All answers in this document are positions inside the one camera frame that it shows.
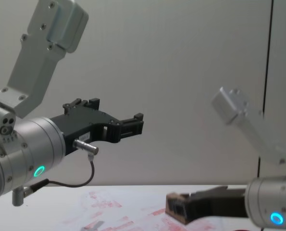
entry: white wall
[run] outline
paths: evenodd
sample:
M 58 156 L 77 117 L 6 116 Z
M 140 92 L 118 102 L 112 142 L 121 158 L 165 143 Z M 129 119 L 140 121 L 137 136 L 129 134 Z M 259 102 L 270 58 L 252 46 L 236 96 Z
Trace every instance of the white wall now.
M 274 0 L 265 119 L 286 141 L 286 0 Z M 261 175 L 286 173 L 286 166 L 261 163 Z
M 20 50 L 36 0 L 0 0 L 0 88 Z M 145 114 L 143 135 L 95 143 L 94 184 L 243 183 L 258 155 L 225 127 L 210 101 L 240 86 L 262 106 L 270 0 L 80 0 L 89 23 L 74 54 L 56 69 L 29 117 L 57 116 L 62 104 L 98 97 L 119 119 Z M 84 152 L 45 177 L 83 182 Z

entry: table surface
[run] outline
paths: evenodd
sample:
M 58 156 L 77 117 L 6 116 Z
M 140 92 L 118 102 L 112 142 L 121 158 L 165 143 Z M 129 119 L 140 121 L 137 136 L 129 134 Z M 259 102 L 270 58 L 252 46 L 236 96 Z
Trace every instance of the table surface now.
M 171 186 L 87 186 L 77 189 L 45 187 L 25 199 L 21 207 L 12 206 L 11 192 L 0 197 L 0 231 L 53 231 L 56 224 L 69 213 L 82 194 L 99 189 L 122 189 L 138 192 L 192 193 L 217 185 L 171 185 Z M 260 231 L 249 219 L 224 218 L 226 231 Z

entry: blue led ring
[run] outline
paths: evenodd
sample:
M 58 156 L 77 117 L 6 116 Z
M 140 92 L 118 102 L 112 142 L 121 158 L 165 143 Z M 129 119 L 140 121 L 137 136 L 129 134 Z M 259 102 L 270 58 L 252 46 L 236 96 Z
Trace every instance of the blue led ring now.
M 39 177 L 44 171 L 46 170 L 46 167 L 40 166 L 36 169 L 34 172 L 34 177 Z
M 284 217 L 279 213 L 272 213 L 271 214 L 271 221 L 275 225 L 282 225 L 284 223 Z

